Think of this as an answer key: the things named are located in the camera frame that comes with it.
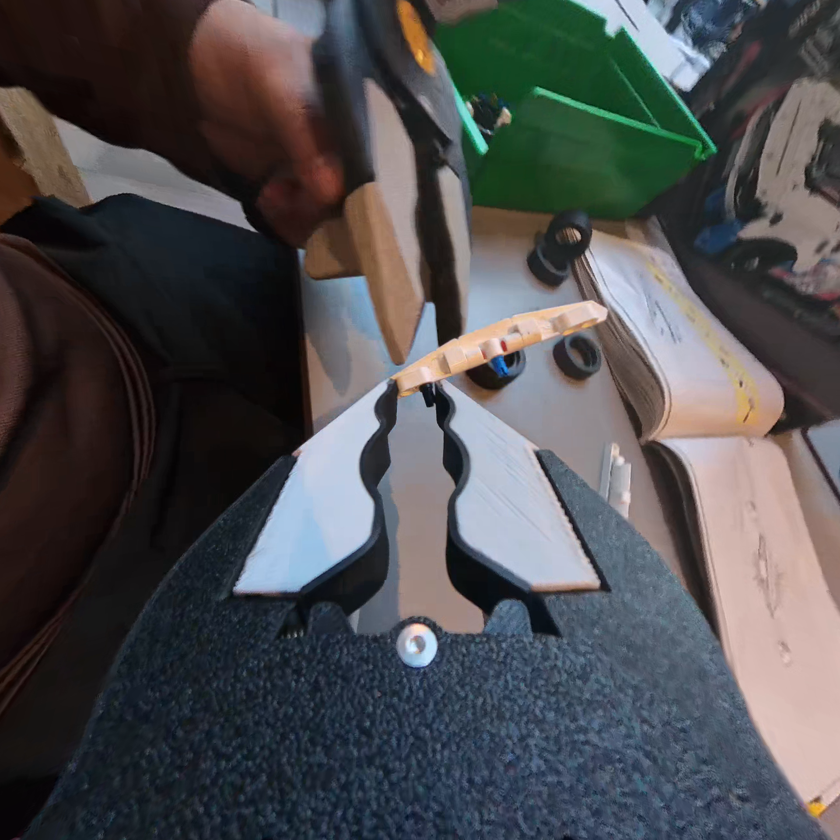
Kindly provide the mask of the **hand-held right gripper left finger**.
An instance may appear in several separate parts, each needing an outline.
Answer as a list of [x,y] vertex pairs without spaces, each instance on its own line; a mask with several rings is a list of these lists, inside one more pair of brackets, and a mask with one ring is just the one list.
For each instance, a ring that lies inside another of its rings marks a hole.
[[299,447],[234,595],[361,607],[379,591],[390,556],[379,485],[396,408],[396,383],[384,380]]

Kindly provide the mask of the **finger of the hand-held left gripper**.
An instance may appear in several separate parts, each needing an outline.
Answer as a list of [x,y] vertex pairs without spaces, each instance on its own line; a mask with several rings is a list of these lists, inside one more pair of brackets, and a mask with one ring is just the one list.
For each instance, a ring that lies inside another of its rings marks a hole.
[[417,162],[403,121],[383,89],[364,80],[374,179],[347,196],[344,218],[394,364],[407,360],[425,306],[417,232]]
[[471,260],[470,204],[459,174],[439,151],[420,152],[420,269],[434,307],[437,341],[466,329]]

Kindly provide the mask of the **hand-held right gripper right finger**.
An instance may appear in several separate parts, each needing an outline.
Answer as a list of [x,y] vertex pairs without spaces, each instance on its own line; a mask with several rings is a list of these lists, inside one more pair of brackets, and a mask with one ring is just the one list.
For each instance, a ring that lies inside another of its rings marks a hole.
[[543,598],[597,592],[602,578],[536,444],[456,387],[435,388],[447,504],[446,565],[481,611],[505,600],[543,611]]

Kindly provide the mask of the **long white pointed panel piece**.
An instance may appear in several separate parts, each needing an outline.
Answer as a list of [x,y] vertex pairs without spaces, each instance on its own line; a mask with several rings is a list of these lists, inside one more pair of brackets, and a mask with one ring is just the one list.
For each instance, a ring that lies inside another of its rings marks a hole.
[[420,392],[421,385],[466,373],[504,354],[594,327],[608,310],[595,301],[579,301],[556,308],[521,313],[447,341],[422,359],[395,373],[398,398]]

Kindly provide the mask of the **black rubber toy tyre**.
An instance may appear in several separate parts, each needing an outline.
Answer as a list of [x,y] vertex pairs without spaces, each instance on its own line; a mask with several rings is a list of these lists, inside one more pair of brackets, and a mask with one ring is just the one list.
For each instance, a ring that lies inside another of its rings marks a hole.
[[559,370],[576,382],[591,378],[603,363],[601,347],[582,332],[562,337],[553,346],[553,359]]
[[571,266],[567,260],[554,264],[541,245],[535,245],[528,253],[526,264],[531,274],[547,288],[556,289],[570,277]]
[[580,210],[557,213],[543,236],[542,252],[553,266],[569,265],[582,257],[592,241],[592,222]]
[[488,362],[479,365],[475,368],[469,369],[466,375],[478,387],[488,391],[499,391],[504,389],[509,384],[513,383],[524,372],[527,358],[524,350],[518,350],[513,353],[504,354],[509,368],[510,376],[506,380],[501,380],[496,373],[491,369]]

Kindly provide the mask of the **person's left forearm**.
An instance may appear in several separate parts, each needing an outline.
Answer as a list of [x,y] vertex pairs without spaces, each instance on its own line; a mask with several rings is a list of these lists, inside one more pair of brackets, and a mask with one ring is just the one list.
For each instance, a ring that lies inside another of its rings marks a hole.
[[188,51],[215,2],[2,1],[1,85],[99,140],[151,152],[240,201],[256,184],[200,131]]

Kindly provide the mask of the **person's left hand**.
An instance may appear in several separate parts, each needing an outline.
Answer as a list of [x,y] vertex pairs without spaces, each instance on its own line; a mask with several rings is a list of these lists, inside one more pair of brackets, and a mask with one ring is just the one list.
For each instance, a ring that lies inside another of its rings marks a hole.
[[256,186],[272,234],[304,246],[345,196],[322,111],[313,39],[246,2],[214,2],[188,51],[200,129],[231,172]]

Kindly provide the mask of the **green plastic bin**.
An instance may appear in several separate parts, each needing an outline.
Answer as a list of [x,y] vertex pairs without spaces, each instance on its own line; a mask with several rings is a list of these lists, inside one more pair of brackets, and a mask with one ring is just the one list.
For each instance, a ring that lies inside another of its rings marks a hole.
[[463,103],[496,93],[510,125],[486,142],[464,116],[474,204],[604,219],[636,215],[714,143],[629,35],[576,2],[500,2],[435,36]]

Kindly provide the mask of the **heap of small toy parts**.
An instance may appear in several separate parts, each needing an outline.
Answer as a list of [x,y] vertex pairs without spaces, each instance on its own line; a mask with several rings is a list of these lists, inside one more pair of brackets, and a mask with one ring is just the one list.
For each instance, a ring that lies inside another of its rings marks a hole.
[[466,100],[465,106],[486,142],[489,142],[500,128],[512,122],[512,113],[507,102],[496,93],[477,93]]

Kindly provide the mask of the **person's black garment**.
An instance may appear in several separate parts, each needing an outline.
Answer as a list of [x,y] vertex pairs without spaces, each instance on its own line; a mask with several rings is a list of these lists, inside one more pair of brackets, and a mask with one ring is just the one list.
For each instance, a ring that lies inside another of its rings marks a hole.
[[303,438],[292,248],[120,195],[38,199],[2,225],[90,293],[141,355],[150,473],[31,679],[2,712],[2,817],[47,796],[137,615],[190,546]]

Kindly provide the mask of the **open instruction booklet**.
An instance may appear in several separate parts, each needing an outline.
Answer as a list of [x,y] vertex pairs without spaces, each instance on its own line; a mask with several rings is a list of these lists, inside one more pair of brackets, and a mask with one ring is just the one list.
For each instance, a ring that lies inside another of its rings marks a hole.
[[574,266],[641,444],[668,467],[708,612],[750,717],[800,799],[838,800],[839,615],[786,453],[784,396],[671,254],[594,232]]

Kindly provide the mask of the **person's brown-shirted torso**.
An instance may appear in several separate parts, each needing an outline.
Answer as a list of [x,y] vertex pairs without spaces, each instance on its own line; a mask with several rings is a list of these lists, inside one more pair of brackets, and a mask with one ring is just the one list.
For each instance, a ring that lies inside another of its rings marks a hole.
[[95,298],[2,235],[2,712],[56,641],[151,471],[141,355]]

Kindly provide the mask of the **white wood-edged table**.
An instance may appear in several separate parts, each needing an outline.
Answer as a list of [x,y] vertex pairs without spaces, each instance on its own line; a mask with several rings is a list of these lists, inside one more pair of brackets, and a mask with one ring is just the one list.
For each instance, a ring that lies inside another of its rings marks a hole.
[[709,70],[711,63],[692,45],[669,34],[655,15],[658,2],[577,1],[602,18],[604,30],[615,36],[626,32],[659,75],[680,92],[689,92]]

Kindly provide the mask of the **toy car set box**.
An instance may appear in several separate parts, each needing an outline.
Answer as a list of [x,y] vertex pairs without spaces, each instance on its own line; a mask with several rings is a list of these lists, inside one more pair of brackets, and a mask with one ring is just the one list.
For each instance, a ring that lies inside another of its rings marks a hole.
[[839,414],[839,5],[676,2],[711,61],[686,95],[717,147],[658,219],[689,285],[784,392],[780,428]]

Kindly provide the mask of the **wooden bench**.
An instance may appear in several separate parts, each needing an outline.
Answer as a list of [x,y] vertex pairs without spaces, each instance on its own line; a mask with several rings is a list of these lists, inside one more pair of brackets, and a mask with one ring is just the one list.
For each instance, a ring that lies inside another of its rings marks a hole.
[[29,91],[1,89],[1,222],[38,197],[91,203],[53,116]]

